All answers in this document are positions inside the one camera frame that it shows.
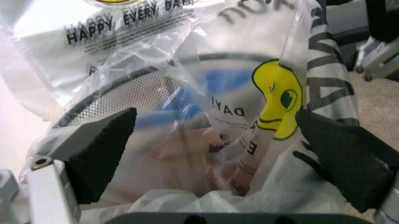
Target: white plastic bag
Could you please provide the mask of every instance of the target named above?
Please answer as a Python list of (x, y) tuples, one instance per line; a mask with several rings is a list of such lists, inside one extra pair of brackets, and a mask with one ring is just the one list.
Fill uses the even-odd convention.
[(296, 156), (317, 160), (294, 119), (301, 107), (357, 123), (356, 98), (320, 5), (240, 1), (175, 29), (109, 56), (58, 122), (64, 128), (138, 109), (115, 175), (91, 207), (339, 212), (339, 191)]

